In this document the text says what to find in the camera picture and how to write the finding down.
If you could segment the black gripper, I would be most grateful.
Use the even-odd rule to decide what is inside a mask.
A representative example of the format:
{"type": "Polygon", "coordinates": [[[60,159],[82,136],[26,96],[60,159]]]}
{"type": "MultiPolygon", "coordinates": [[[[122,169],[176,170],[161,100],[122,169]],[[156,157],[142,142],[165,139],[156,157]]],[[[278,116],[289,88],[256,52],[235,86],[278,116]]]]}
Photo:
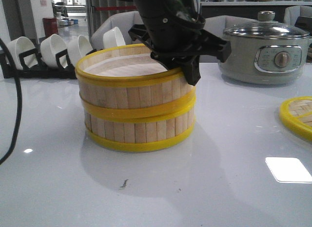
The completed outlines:
{"type": "Polygon", "coordinates": [[[199,60],[211,55],[225,62],[231,53],[229,41],[204,29],[200,0],[132,0],[143,21],[129,35],[151,50],[151,57],[166,68],[180,67],[188,84],[201,78],[199,60]]]}

